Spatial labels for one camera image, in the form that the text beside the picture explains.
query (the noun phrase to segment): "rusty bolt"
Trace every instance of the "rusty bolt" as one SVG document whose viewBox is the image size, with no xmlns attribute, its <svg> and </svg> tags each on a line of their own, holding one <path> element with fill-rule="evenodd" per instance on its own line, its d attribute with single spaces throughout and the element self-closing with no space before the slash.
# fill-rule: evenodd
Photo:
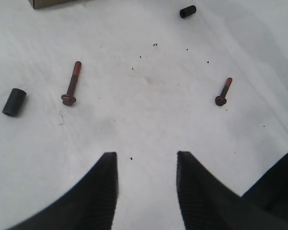
<svg viewBox="0 0 288 230">
<path fill-rule="evenodd" d="M 232 78 L 227 78 L 227 80 L 225 82 L 225 85 L 224 85 L 224 88 L 223 88 L 223 90 L 221 92 L 221 95 L 216 97 L 216 104 L 218 106 L 223 106 L 223 105 L 226 104 L 227 100 L 226 100 L 225 97 L 226 97 L 226 94 L 227 94 L 227 92 L 229 90 L 229 87 L 230 87 L 231 83 L 232 83 Z"/>
<path fill-rule="evenodd" d="M 76 61 L 75 66 L 73 68 L 72 78 L 71 82 L 69 83 L 67 93 L 61 96 L 64 105 L 72 106 L 72 104 L 76 102 L 76 98 L 73 95 L 75 94 L 81 66 L 82 63 L 80 61 Z"/>
</svg>

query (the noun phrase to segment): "red thread-locker coating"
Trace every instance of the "red thread-locker coating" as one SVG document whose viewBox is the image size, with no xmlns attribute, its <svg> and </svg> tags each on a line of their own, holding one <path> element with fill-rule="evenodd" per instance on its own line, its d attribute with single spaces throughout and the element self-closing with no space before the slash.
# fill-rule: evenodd
<svg viewBox="0 0 288 230">
<path fill-rule="evenodd" d="M 82 63 L 80 61 L 76 61 L 72 74 L 79 76 L 80 71 L 81 71 L 81 66 L 82 66 Z"/>
</svg>

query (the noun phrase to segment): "bolt head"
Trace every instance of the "bolt head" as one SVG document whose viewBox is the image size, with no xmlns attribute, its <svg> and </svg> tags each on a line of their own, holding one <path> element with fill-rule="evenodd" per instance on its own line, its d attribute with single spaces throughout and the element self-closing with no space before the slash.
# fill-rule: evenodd
<svg viewBox="0 0 288 230">
<path fill-rule="evenodd" d="M 61 99 L 63 100 L 63 104 L 67 106 L 72 106 L 76 102 L 76 98 L 67 94 L 64 94 L 61 96 Z"/>
<path fill-rule="evenodd" d="M 227 102 L 226 98 L 220 96 L 216 97 L 216 105 L 223 106 L 226 104 L 226 102 Z"/>
</svg>

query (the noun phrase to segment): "debris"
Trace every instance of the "debris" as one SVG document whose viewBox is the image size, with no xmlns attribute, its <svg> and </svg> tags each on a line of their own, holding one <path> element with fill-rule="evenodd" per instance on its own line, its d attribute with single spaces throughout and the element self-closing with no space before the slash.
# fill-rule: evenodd
<svg viewBox="0 0 288 230">
<path fill-rule="evenodd" d="M 59 124 L 59 126 L 61 126 L 61 125 L 64 125 L 64 123 L 65 123 L 65 122 L 64 122 L 64 117 L 63 117 L 63 115 L 62 115 L 62 112 L 61 112 L 61 111 L 59 112 L 59 114 L 61 115 L 61 117 L 62 117 L 62 121 L 63 121 L 63 123 Z"/>
</svg>

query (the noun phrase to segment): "black rubber sleeve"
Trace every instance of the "black rubber sleeve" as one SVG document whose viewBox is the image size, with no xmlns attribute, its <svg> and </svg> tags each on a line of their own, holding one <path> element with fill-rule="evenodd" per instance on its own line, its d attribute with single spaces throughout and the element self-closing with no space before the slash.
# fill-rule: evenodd
<svg viewBox="0 0 288 230">
<path fill-rule="evenodd" d="M 181 18 L 186 18 L 196 13 L 196 6 L 188 6 L 180 11 Z"/>
<path fill-rule="evenodd" d="M 26 95 L 27 93 L 23 90 L 12 89 L 2 112 L 7 116 L 17 116 L 24 104 Z"/>
</svg>

